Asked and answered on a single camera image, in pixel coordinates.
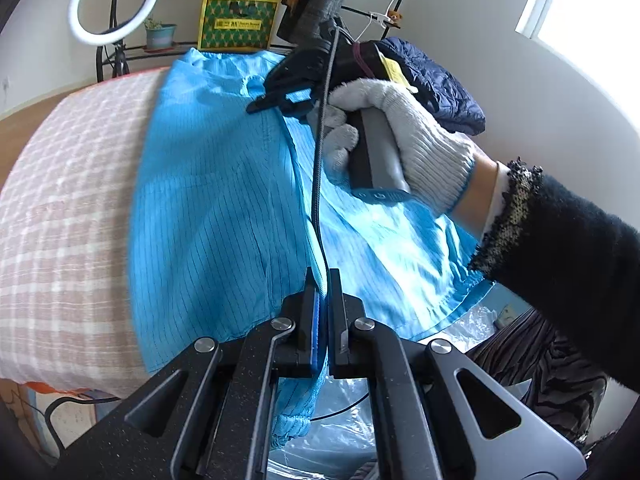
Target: ring light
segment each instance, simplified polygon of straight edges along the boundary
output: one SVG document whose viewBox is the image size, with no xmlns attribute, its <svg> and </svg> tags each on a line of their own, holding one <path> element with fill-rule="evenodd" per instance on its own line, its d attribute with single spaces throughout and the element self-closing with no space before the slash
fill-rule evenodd
<svg viewBox="0 0 640 480">
<path fill-rule="evenodd" d="M 145 3 L 140 7 L 138 13 L 131 18 L 128 22 L 125 22 L 122 26 L 116 30 L 105 32 L 103 34 L 92 34 L 84 30 L 84 27 L 80 25 L 78 18 L 78 7 L 80 6 L 80 0 L 71 0 L 69 3 L 69 25 L 71 26 L 71 32 L 82 43 L 86 43 L 93 46 L 102 46 L 110 43 L 116 43 L 122 40 L 124 37 L 131 34 L 136 28 L 138 28 L 145 21 L 145 18 L 151 13 L 154 8 L 156 0 L 145 0 Z"/>
</svg>

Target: person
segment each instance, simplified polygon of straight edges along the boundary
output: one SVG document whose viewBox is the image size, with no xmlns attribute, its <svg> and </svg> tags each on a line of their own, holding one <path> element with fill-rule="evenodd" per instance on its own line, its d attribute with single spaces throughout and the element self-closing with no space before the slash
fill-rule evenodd
<svg viewBox="0 0 640 480">
<path fill-rule="evenodd" d="M 507 386 L 531 379 L 523 402 L 581 444 L 607 376 L 640 392 L 640 235 L 520 160 L 491 160 L 450 134 L 409 93 L 359 79 L 329 97 L 322 147 L 329 181 L 348 186 L 358 131 L 345 111 L 376 107 L 394 132 L 412 194 L 480 241 L 469 267 L 533 309 L 468 352 Z"/>
</svg>

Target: metal bolt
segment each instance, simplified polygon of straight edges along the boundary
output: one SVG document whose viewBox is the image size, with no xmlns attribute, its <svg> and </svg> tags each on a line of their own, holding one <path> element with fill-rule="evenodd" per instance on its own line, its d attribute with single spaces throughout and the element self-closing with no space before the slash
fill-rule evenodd
<svg viewBox="0 0 640 480">
<path fill-rule="evenodd" d="M 436 354 L 448 354 L 451 352 L 452 346 L 446 339 L 434 339 L 431 341 L 431 350 Z"/>
<path fill-rule="evenodd" d="M 282 332 L 283 330 L 289 330 L 293 326 L 293 321 L 288 317 L 274 317 L 271 320 L 271 326 L 274 330 Z"/>
<path fill-rule="evenodd" d="M 193 347 L 196 349 L 196 352 L 206 354 L 216 347 L 216 342 L 210 337 L 201 337 L 193 344 Z"/>
<path fill-rule="evenodd" d="M 359 317 L 358 319 L 356 319 L 356 321 L 353 322 L 353 325 L 358 330 L 373 330 L 376 322 L 369 317 Z"/>
</svg>

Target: gloved hand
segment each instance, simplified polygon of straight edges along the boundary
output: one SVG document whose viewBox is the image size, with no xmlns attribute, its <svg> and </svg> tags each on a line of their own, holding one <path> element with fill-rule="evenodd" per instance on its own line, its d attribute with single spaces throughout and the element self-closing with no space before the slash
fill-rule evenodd
<svg viewBox="0 0 640 480">
<path fill-rule="evenodd" d="M 385 113 L 412 193 L 434 216 L 450 212 L 471 177 L 473 143 L 462 134 L 447 132 L 407 88 L 391 81 L 358 79 L 334 89 L 329 95 L 322 146 L 324 171 L 329 181 L 348 187 L 349 152 L 358 142 L 358 131 L 346 124 L 343 110 L 369 107 Z M 317 111 L 308 117 L 314 129 L 317 117 Z"/>
</svg>

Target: potted plant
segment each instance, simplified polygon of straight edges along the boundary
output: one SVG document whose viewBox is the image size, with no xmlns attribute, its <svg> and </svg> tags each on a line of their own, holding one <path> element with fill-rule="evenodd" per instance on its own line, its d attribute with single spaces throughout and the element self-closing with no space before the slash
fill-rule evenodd
<svg viewBox="0 0 640 480">
<path fill-rule="evenodd" d="M 162 50 L 174 46 L 174 33 L 177 25 L 173 23 L 163 24 L 156 22 L 152 16 L 145 20 L 146 49 Z"/>
</svg>

